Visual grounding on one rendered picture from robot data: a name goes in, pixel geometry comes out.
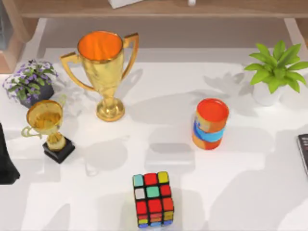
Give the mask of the orange and blue can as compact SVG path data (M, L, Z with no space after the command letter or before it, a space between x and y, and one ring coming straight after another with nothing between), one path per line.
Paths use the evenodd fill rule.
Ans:
M200 101L192 129L194 144L204 150L217 148L221 143L228 117L229 108L223 101L216 98Z

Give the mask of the large gold trophy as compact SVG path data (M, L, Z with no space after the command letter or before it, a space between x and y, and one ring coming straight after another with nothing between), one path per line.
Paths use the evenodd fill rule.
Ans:
M125 108L114 94L121 81L130 72L139 48L139 34L120 37L117 33L97 30L84 35L77 44L78 52L60 57L68 76L81 88L102 96L96 115L106 122L119 120ZM71 71L69 62L81 63L90 85L81 82Z

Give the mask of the multicoloured puzzle cube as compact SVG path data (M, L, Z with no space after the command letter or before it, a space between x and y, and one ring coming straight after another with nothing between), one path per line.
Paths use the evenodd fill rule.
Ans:
M132 177L138 228L168 226L174 220L174 202L166 171Z

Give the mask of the wooden shelf unit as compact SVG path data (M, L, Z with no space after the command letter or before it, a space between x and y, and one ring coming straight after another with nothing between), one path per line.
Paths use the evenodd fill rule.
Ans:
M210 19L222 22L240 18L294 18L308 46L308 0L143 0L113 9L108 0L0 0L16 36L29 42L40 19L47 19L51 39L47 47L74 47L78 37L96 28L124 32L149 31L149 47L157 34L175 23L187 28L189 22Z

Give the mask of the small gold trophy black base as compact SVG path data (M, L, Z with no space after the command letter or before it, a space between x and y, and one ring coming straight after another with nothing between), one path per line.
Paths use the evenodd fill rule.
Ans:
M57 101L42 100L31 106L26 114L28 126L23 128L23 137L47 136L43 144L44 153L58 164L62 163L75 149L70 139L59 130L63 122L63 107L66 95Z

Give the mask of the white box on shelf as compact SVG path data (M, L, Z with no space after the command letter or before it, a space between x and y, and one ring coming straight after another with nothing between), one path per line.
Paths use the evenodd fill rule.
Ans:
M135 4L143 0L107 0L113 9Z

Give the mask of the purple flower plant dark pot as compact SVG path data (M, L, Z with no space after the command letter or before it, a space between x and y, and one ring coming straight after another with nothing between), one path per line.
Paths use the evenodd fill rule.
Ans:
M16 73L7 77L2 87L9 99L30 108L35 103L53 96L52 76L58 77L52 63L32 59L21 65Z

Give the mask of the green plant white pot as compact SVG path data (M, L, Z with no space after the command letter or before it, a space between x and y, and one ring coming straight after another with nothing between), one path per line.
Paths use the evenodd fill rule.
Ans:
M298 56L301 44L286 47L279 41L270 51L265 45L257 43L258 52L249 54L258 60L247 65L244 70L254 72L250 84L253 86L253 98L262 106L272 106L282 97L285 89L290 87L300 92L299 84L307 84L298 71L308 69L308 61L301 61Z

